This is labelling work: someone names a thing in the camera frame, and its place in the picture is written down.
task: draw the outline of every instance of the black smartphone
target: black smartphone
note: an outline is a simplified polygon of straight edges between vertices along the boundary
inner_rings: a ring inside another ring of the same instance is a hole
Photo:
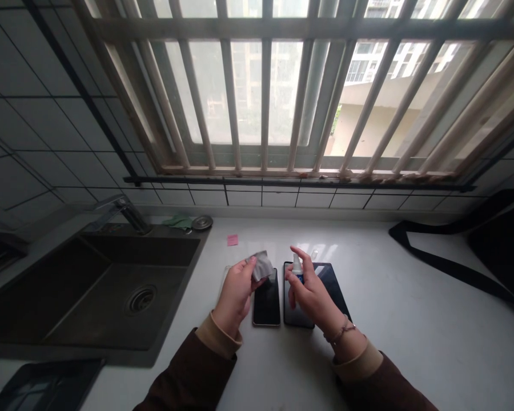
[[[255,290],[253,302],[253,325],[262,327],[280,326],[280,294],[278,292],[278,270]]]
[[[290,261],[284,263],[284,278],[286,268],[291,264]],[[314,271],[319,279],[322,280],[322,283],[326,286],[326,290],[328,294],[331,296],[331,299],[335,303],[335,305],[341,310],[343,314],[348,316],[348,319],[352,321],[350,317],[350,313],[348,312],[347,304],[344,302],[343,293],[341,292],[341,287],[339,287],[339,283],[337,282],[337,277],[335,276],[335,271],[333,270],[333,266],[330,263],[313,263]],[[314,323],[310,318],[301,310],[299,304],[295,306],[295,309],[291,309],[290,301],[289,301],[289,291],[291,285],[289,282],[284,282],[284,324],[293,325],[295,327],[303,327],[303,328],[314,328]]]

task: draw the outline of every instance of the pink sticky note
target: pink sticky note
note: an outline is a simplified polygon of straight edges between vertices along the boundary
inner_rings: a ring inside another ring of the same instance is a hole
[[[238,234],[227,236],[227,246],[238,245]]]

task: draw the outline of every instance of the brown sleeve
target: brown sleeve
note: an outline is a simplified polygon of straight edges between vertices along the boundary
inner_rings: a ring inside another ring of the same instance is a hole
[[[370,342],[357,358],[334,370],[351,410],[437,411]]]
[[[191,331],[134,411],[215,409],[236,364],[239,339],[224,334],[209,315]]]

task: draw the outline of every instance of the spray bottle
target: spray bottle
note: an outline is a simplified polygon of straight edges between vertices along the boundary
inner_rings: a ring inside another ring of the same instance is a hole
[[[304,284],[303,268],[301,267],[301,261],[299,256],[293,253],[293,270],[291,272]]]

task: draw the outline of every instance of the hand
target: hand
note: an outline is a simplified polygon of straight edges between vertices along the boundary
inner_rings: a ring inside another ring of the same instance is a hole
[[[258,283],[251,279],[257,259],[252,256],[250,262],[245,260],[233,265],[224,279],[223,289],[213,319],[221,330],[236,338],[240,323],[250,311],[250,296],[267,278]]]
[[[291,246],[291,250],[303,260],[304,285],[292,273],[293,264],[286,269],[286,280],[290,282],[290,307],[295,309],[299,303],[303,312],[326,334],[334,336],[345,323],[341,310],[337,308],[329,293],[314,272],[310,256],[300,248]]]

